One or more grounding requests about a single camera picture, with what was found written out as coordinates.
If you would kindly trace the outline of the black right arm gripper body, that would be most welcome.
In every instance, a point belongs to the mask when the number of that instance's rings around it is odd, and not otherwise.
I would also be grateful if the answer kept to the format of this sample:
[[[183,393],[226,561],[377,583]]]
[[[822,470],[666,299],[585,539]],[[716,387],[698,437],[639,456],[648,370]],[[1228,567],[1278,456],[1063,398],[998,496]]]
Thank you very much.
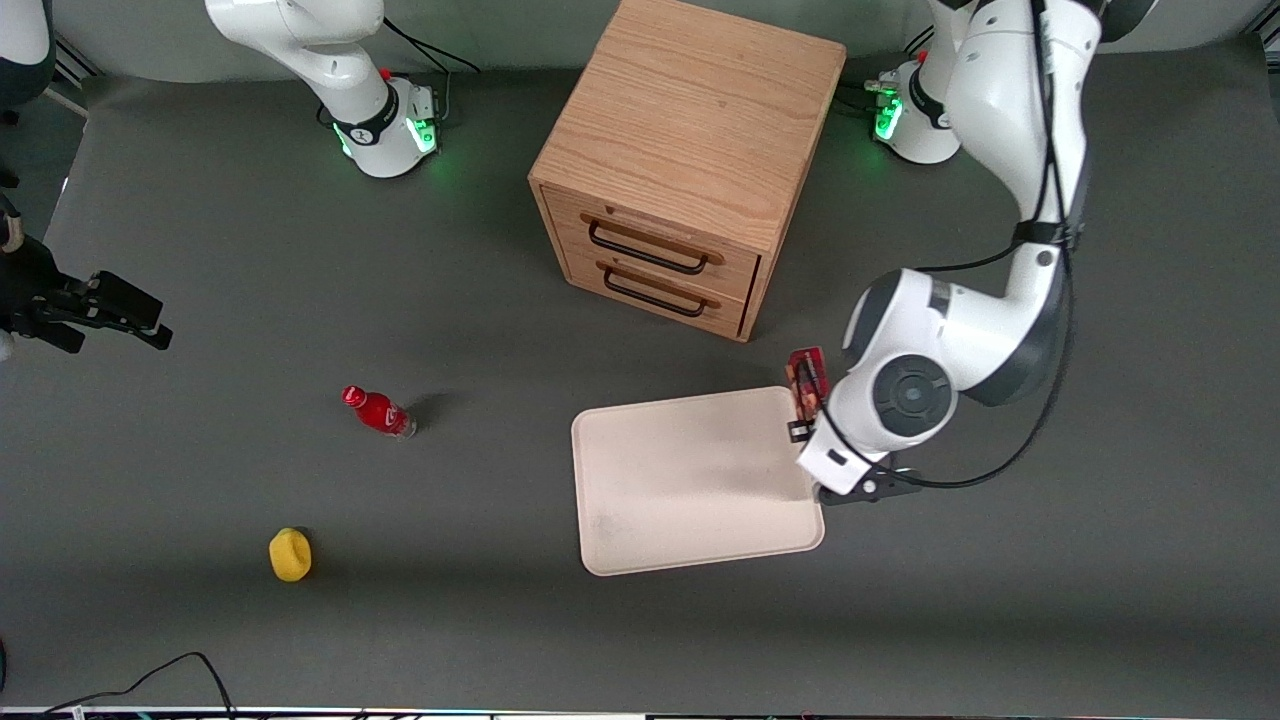
[[[67,354],[78,354],[84,333],[70,322],[88,318],[91,283],[60,272],[52,252],[24,232],[3,233],[1,355],[12,356],[15,337],[40,340]]]

